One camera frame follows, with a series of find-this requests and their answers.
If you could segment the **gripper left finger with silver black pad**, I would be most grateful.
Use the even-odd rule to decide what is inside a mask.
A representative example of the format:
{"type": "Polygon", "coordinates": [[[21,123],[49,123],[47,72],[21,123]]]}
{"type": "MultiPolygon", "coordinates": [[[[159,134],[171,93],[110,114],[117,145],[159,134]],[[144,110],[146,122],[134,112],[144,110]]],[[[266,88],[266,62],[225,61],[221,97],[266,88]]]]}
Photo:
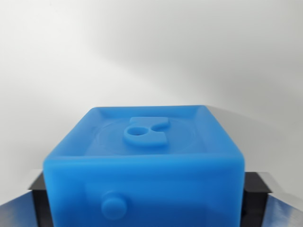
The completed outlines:
{"type": "Polygon", "coordinates": [[[2,227],[52,227],[53,219],[41,169],[30,170],[7,196],[0,197],[2,227]]]}

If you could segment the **gripper right finger with silver black pad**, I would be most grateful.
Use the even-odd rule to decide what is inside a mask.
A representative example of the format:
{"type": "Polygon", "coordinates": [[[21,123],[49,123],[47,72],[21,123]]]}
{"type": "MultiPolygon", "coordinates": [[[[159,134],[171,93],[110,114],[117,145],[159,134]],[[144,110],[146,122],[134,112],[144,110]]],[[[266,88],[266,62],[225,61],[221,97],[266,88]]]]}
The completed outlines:
{"type": "Polygon", "coordinates": [[[246,172],[242,227],[301,227],[303,200],[286,193],[266,172],[246,172]]]}

